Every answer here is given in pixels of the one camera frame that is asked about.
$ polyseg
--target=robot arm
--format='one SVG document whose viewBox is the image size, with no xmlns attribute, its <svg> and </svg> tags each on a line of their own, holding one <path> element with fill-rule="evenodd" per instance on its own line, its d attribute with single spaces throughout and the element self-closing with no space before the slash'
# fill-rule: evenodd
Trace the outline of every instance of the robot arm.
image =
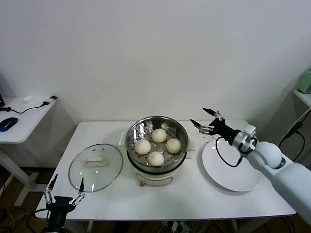
<svg viewBox="0 0 311 233">
<path fill-rule="evenodd" d="M 225 124 L 219 112 L 204 109 L 215 116 L 209 126 L 201 126 L 191 119 L 200 133 L 219 134 L 237 148 L 241 157 L 262 172 L 274 189 L 311 225 L 311 171 L 303 165 L 294 163 L 272 143 L 258 142 L 255 127 L 234 130 Z"/>
</svg>

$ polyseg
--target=white wall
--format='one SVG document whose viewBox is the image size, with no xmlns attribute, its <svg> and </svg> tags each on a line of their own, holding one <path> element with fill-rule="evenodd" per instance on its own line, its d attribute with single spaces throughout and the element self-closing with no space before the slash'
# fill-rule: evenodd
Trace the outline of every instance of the white wall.
<svg viewBox="0 0 311 233">
<path fill-rule="evenodd" d="M 305 0 L 1 0 L 0 71 L 14 95 L 57 95 L 69 122 L 207 119 L 201 108 L 210 107 L 266 137 L 311 64 L 310 8 Z M 293 106 L 285 109 L 293 118 Z"/>
</svg>

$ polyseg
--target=perforated steamer tray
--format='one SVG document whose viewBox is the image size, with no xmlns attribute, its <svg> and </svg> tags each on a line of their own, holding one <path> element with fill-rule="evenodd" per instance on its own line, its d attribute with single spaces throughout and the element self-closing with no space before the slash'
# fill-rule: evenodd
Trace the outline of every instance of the perforated steamer tray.
<svg viewBox="0 0 311 233">
<path fill-rule="evenodd" d="M 167 138 L 163 143 L 156 143 L 152 140 L 153 130 L 163 129 Z M 166 143 L 171 138 L 177 138 L 182 145 L 178 154 L 171 154 L 166 149 Z M 146 139 L 151 144 L 148 154 L 140 155 L 135 151 L 135 144 L 138 140 Z M 184 161 L 188 146 L 188 135 L 184 127 L 177 121 L 164 116 L 151 116 L 136 122 L 127 132 L 125 138 L 127 155 L 130 162 L 139 170 L 150 174 L 165 174 L 173 171 Z M 151 152 L 158 151 L 164 156 L 162 166 L 148 165 L 147 158 Z"/>
</svg>

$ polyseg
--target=metal rim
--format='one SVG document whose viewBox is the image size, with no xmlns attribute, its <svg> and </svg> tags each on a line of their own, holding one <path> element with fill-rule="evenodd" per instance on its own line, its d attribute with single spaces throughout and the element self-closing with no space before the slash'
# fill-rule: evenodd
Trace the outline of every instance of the metal rim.
<svg viewBox="0 0 311 233">
<path fill-rule="evenodd" d="M 82 150 L 81 152 L 79 152 L 79 153 L 76 155 L 76 157 L 74 157 L 74 159 L 72 160 L 72 162 L 71 162 L 71 164 L 70 164 L 70 166 L 69 166 L 69 169 L 68 169 L 68 179 L 69 179 L 70 184 L 71 184 L 75 189 L 79 190 L 78 188 L 76 188 L 76 187 L 73 185 L 73 183 L 71 182 L 71 179 L 70 179 L 70 175 L 69 175 L 69 172 L 70 172 L 70 169 L 71 169 L 71 166 L 72 166 L 73 161 L 74 161 L 82 152 L 84 152 L 85 150 L 87 150 L 87 149 L 89 149 L 89 148 L 91 148 L 91 147 L 93 147 L 93 146 L 98 146 L 98 145 L 108 145 L 108 146 L 112 146 L 112 147 L 114 147 L 115 149 L 117 149 L 117 151 L 119 152 L 119 154 L 120 154 L 120 156 L 121 156 L 121 167 L 120 167 L 120 171 L 117 173 L 116 177 L 115 177 L 109 184 L 107 184 L 105 187 L 103 187 L 103 188 L 101 188 L 101 189 L 98 189 L 98 190 L 96 190 L 96 191 L 93 191 L 93 192 L 92 192 L 92 191 L 84 191 L 85 193 L 94 193 L 94 192 L 103 190 L 104 188 L 107 188 L 109 185 L 111 185 L 111 184 L 117 179 L 117 177 L 120 175 L 120 173 L 121 173 L 121 171 L 122 171 L 122 168 L 123 168 L 123 156 L 122 156 L 121 151 L 120 151 L 117 147 L 115 147 L 115 146 L 113 146 L 113 145 L 111 145 L 111 144 L 108 144 L 108 143 L 99 143 L 99 144 L 91 145 L 91 146 L 85 148 L 84 150 Z"/>
</svg>

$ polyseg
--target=white plate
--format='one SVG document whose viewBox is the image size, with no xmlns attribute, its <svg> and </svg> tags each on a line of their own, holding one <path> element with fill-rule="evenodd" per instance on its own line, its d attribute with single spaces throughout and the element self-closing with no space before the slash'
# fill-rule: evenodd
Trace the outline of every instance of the white plate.
<svg viewBox="0 0 311 233">
<path fill-rule="evenodd" d="M 229 164 L 237 164 L 240 153 L 225 140 L 219 140 L 218 150 Z M 209 176 L 222 187 L 232 191 L 250 191 L 259 184 L 262 177 L 261 172 L 254 169 L 245 158 L 237 167 L 226 165 L 216 151 L 215 140 L 204 147 L 202 160 Z"/>
</svg>

